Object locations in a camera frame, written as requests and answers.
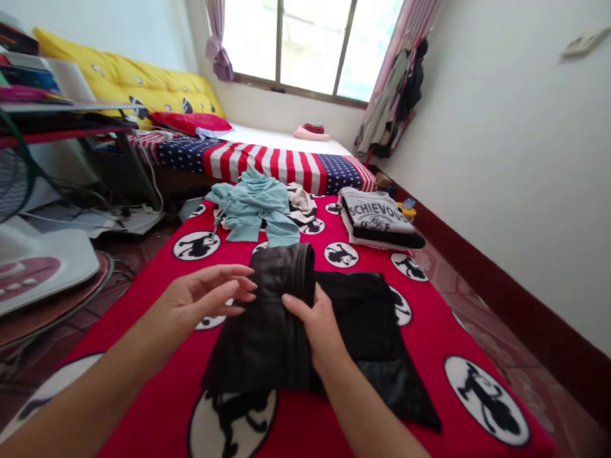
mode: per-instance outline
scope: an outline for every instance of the white wall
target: white wall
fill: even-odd
[[[608,0],[447,2],[381,167],[611,356],[611,37],[560,59],[606,26]]]
[[[3,2],[0,20],[30,33],[34,27],[100,51],[179,71],[197,72],[184,0],[19,0]],[[34,146],[51,175],[79,183],[93,177],[76,141]]]
[[[364,110],[220,81],[213,72],[212,62],[205,57],[210,37],[205,2],[186,0],[186,6],[200,74],[214,86],[229,122],[286,133],[294,132],[298,125],[306,122],[323,123],[325,133],[352,151]],[[256,43],[244,45],[256,46]]]

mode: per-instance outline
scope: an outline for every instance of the red baseboard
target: red baseboard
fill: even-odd
[[[369,168],[373,173],[379,171],[375,165]],[[418,202],[418,230],[590,415],[611,431],[611,359],[417,197],[397,186],[395,200],[406,198]]]

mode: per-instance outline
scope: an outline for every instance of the light blue shirt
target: light blue shirt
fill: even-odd
[[[218,183],[206,196],[218,204],[222,212],[214,221],[214,232],[225,215],[231,233],[229,242],[256,242],[262,220],[267,221],[270,247],[299,243],[297,225],[285,215],[290,213],[286,185],[276,178],[266,177],[252,165],[242,173],[242,181],[235,186]]]

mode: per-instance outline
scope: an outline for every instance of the hand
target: hand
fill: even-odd
[[[307,339],[312,347],[312,364],[318,373],[333,368],[344,358],[349,359],[337,327],[331,299],[318,283],[314,293],[314,307],[310,308],[303,301],[288,294],[282,296],[282,302],[293,315],[303,321]]]
[[[178,277],[117,346],[144,364],[147,376],[156,374],[203,318],[244,312],[242,307],[225,302],[230,298],[241,302],[255,299],[250,291],[256,284],[245,276],[253,272],[239,264],[216,265]]]

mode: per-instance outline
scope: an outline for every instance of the finger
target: finger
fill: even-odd
[[[245,289],[246,291],[254,291],[256,289],[256,283],[247,279],[246,277],[232,275],[230,279],[239,281],[240,289]]]
[[[218,309],[218,314],[224,316],[236,316],[243,313],[244,307],[238,307],[237,305],[224,305]]]
[[[237,299],[242,302],[252,302],[256,299],[256,296],[253,293],[249,293],[248,291],[238,289],[237,293],[234,296],[234,299]]]
[[[193,278],[201,283],[211,283],[218,279],[229,278],[233,275],[247,276],[252,275],[253,269],[242,264],[219,264],[212,267],[206,267],[188,277]]]
[[[282,295],[282,303],[297,318],[299,318],[304,323],[310,318],[310,314],[312,313],[312,309],[310,309],[305,302],[299,300],[295,296],[291,296],[288,294]]]
[[[198,319],[211,315],[220,315],[218,309],[235,296],[239,286],[240,284],[236,280],[223,283],[187,307],[193,310]]]

